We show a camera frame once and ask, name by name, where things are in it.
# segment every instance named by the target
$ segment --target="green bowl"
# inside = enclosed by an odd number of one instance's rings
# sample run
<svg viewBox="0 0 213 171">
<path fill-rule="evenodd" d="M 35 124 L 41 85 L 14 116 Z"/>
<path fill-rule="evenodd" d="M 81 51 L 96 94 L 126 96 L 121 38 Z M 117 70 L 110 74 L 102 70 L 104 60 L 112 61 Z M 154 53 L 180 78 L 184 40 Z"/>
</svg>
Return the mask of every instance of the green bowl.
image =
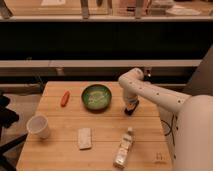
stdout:
<svg viewBox="0 0 213 171">
<path fill-rule="evenodd" d="M 98 111 L 109 106 L 112 94 L 106 86 L 93 84 L 83 91 L 81 99 L 86 108 Z"/>
</svg>

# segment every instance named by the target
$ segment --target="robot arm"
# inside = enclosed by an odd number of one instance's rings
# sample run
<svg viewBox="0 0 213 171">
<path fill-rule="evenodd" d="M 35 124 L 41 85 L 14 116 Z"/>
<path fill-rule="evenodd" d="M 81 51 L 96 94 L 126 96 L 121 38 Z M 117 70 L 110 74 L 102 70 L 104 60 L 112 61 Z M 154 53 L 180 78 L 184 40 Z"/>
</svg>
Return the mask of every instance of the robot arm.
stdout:
<svg viewBox="0 0 213 171">
<path fill-rule="evenodd" d="M 178 114 L 174 171 L 213 170 L 213 96 L 190 96 L 145 82 L 135 68 L 119 77 L 127 111 L 134 111 L 140 95 Z"/>
<path fill-rule="evenodd" d="M 140 81 L 141 79 L 143 79 L 143 72 L 138 68 L 134 68 L 119 77 L 127 111 L 135 108 L 138 104 L 137 96 L 140 95 L 166 110 L 178 114 L 185 100 L 190 97 L 187 94 L 145 83 Z"/>
</svg>

